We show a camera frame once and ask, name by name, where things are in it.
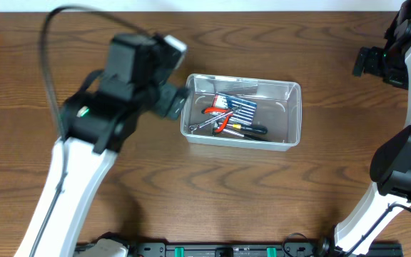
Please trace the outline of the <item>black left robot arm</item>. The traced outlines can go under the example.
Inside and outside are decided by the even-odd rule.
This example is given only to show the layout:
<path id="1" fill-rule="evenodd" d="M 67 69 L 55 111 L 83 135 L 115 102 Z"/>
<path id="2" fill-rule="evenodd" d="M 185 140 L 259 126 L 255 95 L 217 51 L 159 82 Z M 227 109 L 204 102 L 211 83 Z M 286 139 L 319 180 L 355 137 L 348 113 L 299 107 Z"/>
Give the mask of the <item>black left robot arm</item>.
<path id="1" fill-rule="evenodd" d="M 168 83 L 187 52 L 173 36 L 118 34 L 59 114 L 60 135 L 18 256 L 72 256 L 92 201 L 141 114 L 176 119 L 188 97 Z"/>

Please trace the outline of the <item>silver combination wrench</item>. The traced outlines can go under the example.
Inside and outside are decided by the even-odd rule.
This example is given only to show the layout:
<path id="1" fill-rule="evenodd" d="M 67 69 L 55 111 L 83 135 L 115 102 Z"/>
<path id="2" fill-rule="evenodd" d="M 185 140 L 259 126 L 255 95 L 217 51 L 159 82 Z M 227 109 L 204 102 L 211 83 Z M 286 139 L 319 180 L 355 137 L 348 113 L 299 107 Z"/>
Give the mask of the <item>silver combination wrench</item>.
<path id="1" fill-rule="evenodd" d="M 201 122 L 201 123 L 199 123 L 199 124 L 190 125 L 190 126 L 188 127 L 188 129 L 189 129 L 189 131 L 193 132 L 193 131 L 195 131 L 195 130 L 197 130 L 197 129 L 201 129 L 201 128 L 207 126 L 208 124 L 214 123 L 215 121 L 217 121 L 217 120 L 219 120 L 219 119 L 221 119 L 221 118 L 225 118 L 225 117 L 231 116 L 232 114 L 234 114 L 234 111 L 227 111 L 227 112 L 222 113 L 222 114 L 220 114 L 220 115 L 214 116 L 213 118 L 210 118 L 210 119 L 208 119 L 208 120 L 206 120 L 206 121 L 203 121 L 203 122 Z"/>

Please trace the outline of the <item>yellow black screwdriver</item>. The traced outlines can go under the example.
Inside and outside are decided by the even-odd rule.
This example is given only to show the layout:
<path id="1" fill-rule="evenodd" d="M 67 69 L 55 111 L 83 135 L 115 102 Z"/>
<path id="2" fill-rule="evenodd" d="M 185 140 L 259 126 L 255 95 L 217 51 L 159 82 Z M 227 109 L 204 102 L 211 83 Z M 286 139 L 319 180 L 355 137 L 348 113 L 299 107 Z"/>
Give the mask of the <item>yellow black screwdriver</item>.
<path id="1" fill-rule="evenodd" d="M 256 126 L 256 125 L 242 125 L 242 124 L 227 124 L 228 128 L 238 129 L 240 131 L 256 133 L 256 134 L 267 134 L 268 129 L 265 126 Z"/>

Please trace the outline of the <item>orange handled pliers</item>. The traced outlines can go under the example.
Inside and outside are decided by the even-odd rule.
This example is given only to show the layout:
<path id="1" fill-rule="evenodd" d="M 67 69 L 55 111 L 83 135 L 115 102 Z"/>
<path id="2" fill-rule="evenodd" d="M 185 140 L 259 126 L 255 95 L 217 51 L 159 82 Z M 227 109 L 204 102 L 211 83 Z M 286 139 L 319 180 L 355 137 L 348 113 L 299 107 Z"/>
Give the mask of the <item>orange handled pliers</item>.
<path id="1" fill-rule="evenodd" d="M 232 111 L 232 114 L 228 114 L 227 116 L 225 116 L 224 120 L 222 121 L 222 124 L 218 128 L 214 129 L 213 133 L 217 134 L 217 133 L 221 133 L 223 131 L 223 129 L 228 124 L 228 121 L 229 121 L 230 117 L 234 114 L 237 114 L 240 110 L 241 110 L 241 107 L 233 107 L 231 109 L 221 109 L 221 108 L 217 108 L 217 107 L 208 107 L 206 109 L 203 109 L 201 111 L 201 113 L 202 114 L 211 114 L 211 113 L 224 114 L 224 113 L 227 113 L 229 111 Z"/>

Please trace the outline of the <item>claw hammer black handle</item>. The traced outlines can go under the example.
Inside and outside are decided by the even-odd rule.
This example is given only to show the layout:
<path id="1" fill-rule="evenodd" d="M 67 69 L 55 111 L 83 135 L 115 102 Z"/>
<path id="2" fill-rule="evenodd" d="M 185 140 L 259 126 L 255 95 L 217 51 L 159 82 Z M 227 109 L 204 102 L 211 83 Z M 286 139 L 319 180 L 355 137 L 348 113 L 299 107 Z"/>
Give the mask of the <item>claw hammer black handle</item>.
<path id="1" fill-rule="evenodd" d="M 227 133 L 232 136 L 237 136 L 240 138 L 249 139 L 253 141 L 266 141 L 266 139 L 260 137 L 262 134 L 240 131 L 236 128 L 228 128 L 227 126 L 223 129 L 222 133 Z"/>

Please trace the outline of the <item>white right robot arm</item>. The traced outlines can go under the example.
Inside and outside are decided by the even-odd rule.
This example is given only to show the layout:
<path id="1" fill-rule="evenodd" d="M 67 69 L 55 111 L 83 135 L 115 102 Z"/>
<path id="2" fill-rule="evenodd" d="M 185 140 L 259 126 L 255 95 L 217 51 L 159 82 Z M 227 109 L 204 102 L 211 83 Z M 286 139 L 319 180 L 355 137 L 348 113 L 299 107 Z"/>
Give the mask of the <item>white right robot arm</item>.
<path id="1" fill-rule="evenodd" d="M 385 32 L 385 47 L 362 47 L 354 76 L 372 74 L 408 92 L 403 130 L 376 150 L 372 180 L 351 214 L 315 249 L 316 256 L 391 256 L 394 246 L 374 246 L 380 232 L 401 211 L 411 211 L 411 0 L 404 1 Z"/>

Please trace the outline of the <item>precision screwdriver set case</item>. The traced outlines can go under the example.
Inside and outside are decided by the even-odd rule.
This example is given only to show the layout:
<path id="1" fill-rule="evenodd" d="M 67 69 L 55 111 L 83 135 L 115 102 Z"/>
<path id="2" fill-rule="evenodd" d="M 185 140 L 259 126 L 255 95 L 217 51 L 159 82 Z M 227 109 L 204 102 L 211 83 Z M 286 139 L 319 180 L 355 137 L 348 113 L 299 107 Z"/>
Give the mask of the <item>precision screwdriver set case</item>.
<path id="1" fill-rule="evenodd" d="M 257 103 L 254 101 L 245 100 L 237 96 L 231 96 L 224 93 L 217 93 L 214 96 L 212 107 L 221 109 L 231 109 L 233 107 L 241 107 L 241 110 L 230 118 L 231 123 L 251 125 L 257 109 Z"/>

